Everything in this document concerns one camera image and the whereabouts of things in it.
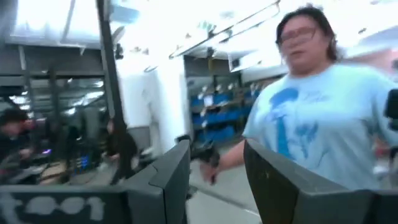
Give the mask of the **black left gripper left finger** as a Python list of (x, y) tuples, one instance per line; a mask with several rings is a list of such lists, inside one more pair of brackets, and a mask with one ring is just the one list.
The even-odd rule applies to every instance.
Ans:
[(183, 140), (124, 182), (132, 224), (182, 224), (190, 176)]

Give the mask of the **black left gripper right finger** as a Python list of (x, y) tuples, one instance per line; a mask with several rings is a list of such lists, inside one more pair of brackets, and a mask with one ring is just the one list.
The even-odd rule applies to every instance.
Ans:
[(244, 146), (246, 173), (263, 223), (373, 223), (370, 190), (348, 190), (253, 140)]

